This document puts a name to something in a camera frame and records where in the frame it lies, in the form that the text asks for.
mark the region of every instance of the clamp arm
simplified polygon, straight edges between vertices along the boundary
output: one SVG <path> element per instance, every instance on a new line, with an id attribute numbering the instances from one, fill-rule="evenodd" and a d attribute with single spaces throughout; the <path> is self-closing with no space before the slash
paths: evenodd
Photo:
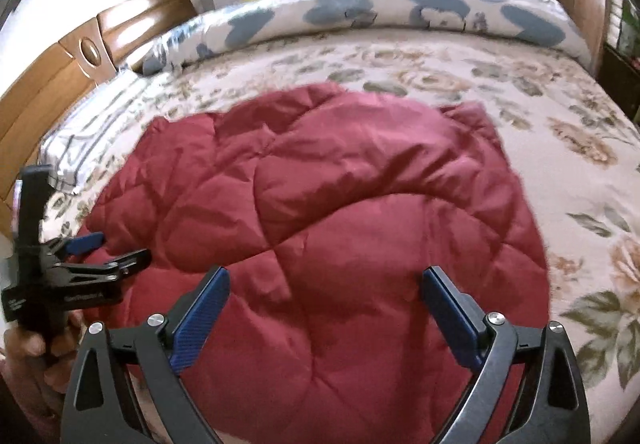
<path id="1" fill-rule="evenodd" d="M 92 324 L 69 382 L 62 444 L 153 444 L 128 364 L 140 366 L 173 442 L 222 444 L 178 376 L 196 361 L 229 293 L 228 271 L 213 267 L 166 316 L 153 314 L 138 327 L 114 331 Z"/>
<path id="2" fill-rule="evenodd" d="M 477 444 L 517 363 L 525 363 L 525 372 L 497 444 L 590 444 L 584 386 L 560 323 L 535 329 L 485 314 L 439 267 L 424 271 L 422 298 L 458 364 L 474 372 L 433 444 Z"/>

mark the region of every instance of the red comforter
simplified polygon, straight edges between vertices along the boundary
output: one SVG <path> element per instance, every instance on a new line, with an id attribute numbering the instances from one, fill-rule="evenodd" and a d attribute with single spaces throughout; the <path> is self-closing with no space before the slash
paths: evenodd
<path id="1" fill-rule="evenodd" d="M 87 230 L 107 239 L 90 261 L 154 258 L 90 322 L 139 324 L 229 269 L 231 298 L 182 378 L 213 427 L 254 444 L 430 441 L 469 376 L 418 298 L 429 265 L 511 322 L 548 318 L 542 242 L 478 104 L 323 84 L 158 118 Z"/>

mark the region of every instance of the floral bedspread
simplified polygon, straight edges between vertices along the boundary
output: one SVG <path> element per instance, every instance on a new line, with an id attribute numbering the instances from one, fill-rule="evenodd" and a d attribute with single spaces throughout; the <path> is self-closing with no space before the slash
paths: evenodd
<path id="1" fill-rule="evenodd" d="M 75 232 L 155 116 L 224 111 L 276 88 L 333 80 L 432 106 L 480 101 L 539 223 L 551 317 L 577 352 L 593 443 L 640 395 L 640 135 L 578 65 L 517 40 L 404 29 L 271 40 L 155 76 L 84 189 L 56 193 L 44 236 Z"/>

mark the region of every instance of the black clamp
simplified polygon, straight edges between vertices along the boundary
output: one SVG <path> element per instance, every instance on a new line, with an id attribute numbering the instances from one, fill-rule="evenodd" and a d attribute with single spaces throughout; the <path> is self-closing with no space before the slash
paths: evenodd
<path id="1" fill-rule="evenodd" d="M 178 375 L 191 366 L 230 293 L 225 268 L 212 268 L 197 289 L 166 314 L 135 328 L 92 324 L 82 340 L 62 416 L 62 444 L 154 444 L 126 366 L 137 364 L 175 444 L 222 444 Z"/>
<path id="2" fill-rule="evenodd" d="M 69 385 L 62 444 L 152 444 L 133 394 L 127 364 L 138 364 L 175 444 L 220 444 L 178 375 L 193 364 L 229 295 L 226 269 L 215 267 L 166 315 L 136 328 L 89 328 Z M 439 267 L 422 276 L 422 298 L 461 366 L 474 372 L 432 444 L 477 444 L 512 364 L 526 368 L 498 444 L 590 444 L 589 414 L 574 352 L 564 328 L 511 325 L 485 314 Z"/>
<path id="3" fill-rule="evenodd" d="M 21 170 L 14 200 L 14 254 L 3 276 L 2 308 L 7 321 L 39 332 L 47 341 L 66 326 L 66 312 L 122 300 L 122 281 L 151 263 L 148 249 L 124 254 L 101 265 L 70 264 L 104 243 L 102 233 L 56 238 L 40 243 L 40 221 L 53 188 L 50 166 Z"/>
<path id="4" fill-rule="evenodd" d="M 564 327 L 518 327 L 485 312 L 444 271 L 422 275 L 422 299 L 460 366 L 474 375 L 434 444 L 476 444 L 512 364 L 525 364 L 511 415 L 497 444 L 590 444 L 589 411 L 580 370 Z"/>

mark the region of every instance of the hand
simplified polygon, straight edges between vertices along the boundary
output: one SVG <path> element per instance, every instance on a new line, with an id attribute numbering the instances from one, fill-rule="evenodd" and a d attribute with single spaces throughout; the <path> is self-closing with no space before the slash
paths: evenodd
<path id="1" fill-rule="evenodd" d="M 37 366 L 39 358 L 46 352 L 46 345 L 41 335 L 29 332 L 20 326 L 8 329 L 4 333 L 4 350 L 7 366 L 20 379 L 20 401 L 29 404 L 37 412 L 48 410 L 60 415 L 60 405 L 54 406 L 50 396 L 42 391 L 42 385 L 59 394 L 64 394 L 76 359 L 78 342 L 82 327 L 82 313 L 70 312 L 65 332 L 53 339 L 50 353 L 58 358 L 58 362 L 50 368 Z"/>

